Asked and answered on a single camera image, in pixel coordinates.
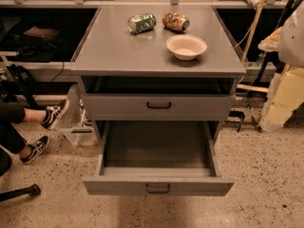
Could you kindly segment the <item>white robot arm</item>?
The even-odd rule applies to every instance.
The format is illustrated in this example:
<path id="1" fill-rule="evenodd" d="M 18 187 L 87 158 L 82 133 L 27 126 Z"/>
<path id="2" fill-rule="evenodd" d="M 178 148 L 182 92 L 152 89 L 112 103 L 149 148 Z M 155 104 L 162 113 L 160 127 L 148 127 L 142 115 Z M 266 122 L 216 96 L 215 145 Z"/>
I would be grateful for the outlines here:
<path id="1" fill-rule="evenodd" d="M 282 127 L 304 103 L 304 1 L 258 48 L 276 51 L 279 60 L 289 66 L 280 75 L 275 74 L 262 109 L 259 126 L 272 132 Z"/>

